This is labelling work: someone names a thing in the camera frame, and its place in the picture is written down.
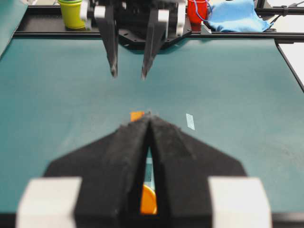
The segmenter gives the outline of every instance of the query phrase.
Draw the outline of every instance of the blue cloth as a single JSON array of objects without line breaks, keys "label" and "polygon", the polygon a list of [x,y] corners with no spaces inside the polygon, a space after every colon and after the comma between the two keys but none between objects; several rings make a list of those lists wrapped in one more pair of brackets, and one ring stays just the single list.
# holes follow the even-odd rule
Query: blue cloth
[{"label": "blue cloth", "polygon": [[208,23],[217,32],[263,32],[271,25],[257,16],[253,0],[214,4]]}]

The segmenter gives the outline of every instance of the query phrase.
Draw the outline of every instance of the cable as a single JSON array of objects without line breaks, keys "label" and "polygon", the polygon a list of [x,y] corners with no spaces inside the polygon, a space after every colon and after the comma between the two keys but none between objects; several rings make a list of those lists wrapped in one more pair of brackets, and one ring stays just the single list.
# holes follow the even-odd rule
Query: cable
[{"label": "cable", "polygon": [[[202,18],[202,17],[200,16],[200,14],[199,14],[199,12],[198,12],[198,4],[197,4],[196,0],[193,0],[193,1],[194,1],[194,4],[195,4],[195,12],[196,12],[196,15],[197,15],[202,21],[208,22],[207,20],[205,20],[204,18]],[[212,13],[212,7],[210,6],[209,1],[206,0],[206,2],[207,2],[208,6],[209,6],[209,8],[210,8],[210,12]]]},{"label": "cable", "polygon": [[[300,5],[300,4],[302,4],[302,3],[304,3],[304,1],[301,1],[301,2],[299,2],[299,3],[293,3],[293,4],[289,5],[288,7],[286,7],[286,6],[282,6],[282,7],[284,7],[284,8],[297,7],[298,5]],[[282,15],[277,16],[275,19],[273,19],[273,21],[270,22],[270,24],[275,23],[275,22],[279,19],[280,16],[282,16]]]},{"label": "cable", "polygon": [[293,3],[293,4],[291,4],[291,5],[288,6],[288,7],[297,7],[298,5],[300,5],[300,4],[302,4],[302,3],[304,3],[304,1],[301,1],[301,2],[299,2],[299,3]]}]

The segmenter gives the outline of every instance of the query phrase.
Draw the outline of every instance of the green mat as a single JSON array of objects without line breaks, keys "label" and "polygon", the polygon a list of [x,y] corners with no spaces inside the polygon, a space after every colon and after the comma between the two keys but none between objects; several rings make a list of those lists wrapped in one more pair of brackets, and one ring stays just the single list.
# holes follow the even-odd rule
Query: green mat
[{"label": "green mat", "polygon": [[0,212],[16,210],[52,159],[140,110],[240,159],[273,212],[304,211],[304,95],[273,40],[186,39],[146,81],[142,60],[119,47],[112,79],[100,40],[12,40],[0,61]]},{"label": "green mat", "polygon": [[0,0],[0,59],[27,7],[20,0]]}]

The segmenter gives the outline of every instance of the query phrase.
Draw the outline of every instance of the orange tape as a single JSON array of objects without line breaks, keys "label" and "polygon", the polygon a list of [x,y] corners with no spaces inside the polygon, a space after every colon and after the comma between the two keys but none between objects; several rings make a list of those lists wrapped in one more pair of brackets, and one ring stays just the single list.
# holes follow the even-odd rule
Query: orange tape
[{"label": "orange tape", "polygon": [[131,122],[139,120],[143,115],[144,115],[144,111],[131,112],[130,113]]},{"label": "orange tape", "polygon": [[143,185],[141,214],[155,215],[157,213],[157,203],[155,192],[148,186]]}]

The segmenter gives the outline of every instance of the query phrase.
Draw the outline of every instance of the yellow-green cup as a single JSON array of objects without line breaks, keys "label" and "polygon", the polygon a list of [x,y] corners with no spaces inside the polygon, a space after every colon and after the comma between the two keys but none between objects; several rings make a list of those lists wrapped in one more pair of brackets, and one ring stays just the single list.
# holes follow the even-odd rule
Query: yellow-green cup
[{"label": "yellow-green cup", "polygon": [[85,23],[80,19],[80,5],[82,0],[58,0],[61,14],[66,27],[70,29],[83,29]]}]

